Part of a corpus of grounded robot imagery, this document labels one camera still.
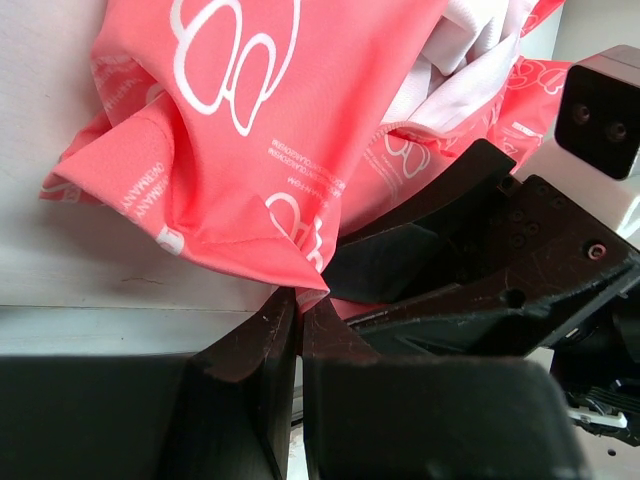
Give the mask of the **pink patterned jacket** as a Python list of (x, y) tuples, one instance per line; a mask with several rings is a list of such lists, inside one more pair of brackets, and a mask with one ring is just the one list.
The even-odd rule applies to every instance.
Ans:
[(565, 63), (521, 43), (555, 1), (111, 1), (90, 56), (102, 108), (44, 199), (113, 208), (172, 254), (295, 289), (340, 235), (475, 140), (525, 161)]

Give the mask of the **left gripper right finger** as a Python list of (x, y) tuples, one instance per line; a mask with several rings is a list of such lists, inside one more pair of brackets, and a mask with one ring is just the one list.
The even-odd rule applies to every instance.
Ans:
[(398, 479), (399, 397), (381, 356), (325, 298), (304, 314), (304, 442), (312, 479)]

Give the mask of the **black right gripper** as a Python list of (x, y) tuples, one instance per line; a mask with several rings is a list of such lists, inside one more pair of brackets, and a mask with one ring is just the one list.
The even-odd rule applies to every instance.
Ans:
[[(394, 209), (339, 238), (330, 296), (399, 300), (516, 162), (487, 140)], [(525, 356), (639, 276), (639, 252), (537, 175), (462, 228), (409, 298), (347, 319), (384, 355)]]

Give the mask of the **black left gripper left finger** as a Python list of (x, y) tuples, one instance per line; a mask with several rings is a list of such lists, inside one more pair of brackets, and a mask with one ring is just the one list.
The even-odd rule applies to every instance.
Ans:
[(285, 478), (296, 329), (294, 293), (280, 288), (256, 314), (195, 357), (191, 478)]

